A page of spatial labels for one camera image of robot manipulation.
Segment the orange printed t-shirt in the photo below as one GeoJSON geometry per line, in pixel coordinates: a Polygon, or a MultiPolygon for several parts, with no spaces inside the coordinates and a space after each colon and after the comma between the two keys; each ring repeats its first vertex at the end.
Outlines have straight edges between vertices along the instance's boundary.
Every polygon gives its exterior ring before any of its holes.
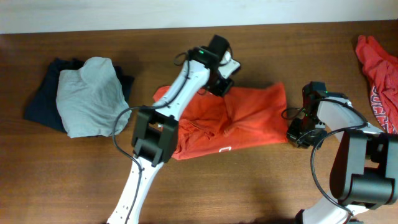
{"type": "Polygon", "coordinates": [[[285,88],[232,87],[224,97],[197,93],[183,111],[178,128],[176,160],[247,147],[287,142],[285,88]]]}

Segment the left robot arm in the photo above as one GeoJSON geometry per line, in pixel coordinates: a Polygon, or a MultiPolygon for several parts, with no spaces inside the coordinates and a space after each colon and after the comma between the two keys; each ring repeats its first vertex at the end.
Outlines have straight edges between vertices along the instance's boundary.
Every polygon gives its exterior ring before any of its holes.
{"type": "Polygon", "coordinates": [[[199,90],[223,97],[233,86],[231,75],[240,68],[229,42],[214,35],[207,46],[182,53],[181,72],[167,92],[152,106],[136,106],[120,112],[137,111],[131,144],[133,152],[122,151],[132,161],[129,177],[108,223],[138,223],[144,200],[155,176],[177,148],[182,113],[199,90]]]}

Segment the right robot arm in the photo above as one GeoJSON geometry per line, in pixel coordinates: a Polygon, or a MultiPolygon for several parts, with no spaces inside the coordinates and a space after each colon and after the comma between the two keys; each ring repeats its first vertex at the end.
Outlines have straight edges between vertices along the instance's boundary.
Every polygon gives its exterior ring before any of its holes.
{"type": "Polygon", "coordinates": [[[287,131],[296,147],[312,147],[310,169],[323,197],[296,214],[299,224],[356,223],[357,214],[397,201],[397,135],[373,126],[342,93],[326,90],[322,82],[302,88],[303,106],[287,131]],[[335,136],[340,145],[330,172],[330,189],[321,187],[315,154],[335,136]]]}

